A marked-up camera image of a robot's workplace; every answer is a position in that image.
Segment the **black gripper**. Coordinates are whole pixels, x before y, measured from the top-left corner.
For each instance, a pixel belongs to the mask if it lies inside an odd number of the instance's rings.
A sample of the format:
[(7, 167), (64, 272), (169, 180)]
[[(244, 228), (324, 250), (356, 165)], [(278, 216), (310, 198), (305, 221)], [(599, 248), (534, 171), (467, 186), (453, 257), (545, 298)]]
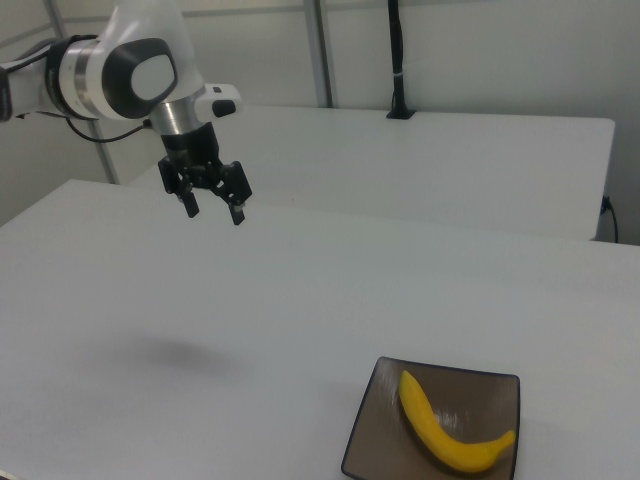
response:
[(158, 162), (158, 169), (167, 194), (175, 195), (183, 204), (187, 216), (199, 213), (192, 183), (178, 168), (213, 167), (210, 190), (228, 206), (232, 222), (239, 226), (245, 220), (244, 207), (252, 189), (240, 162), (221, 164), (219, 145), (212, 123), (182, 134), (162, 135), (168, 158)]

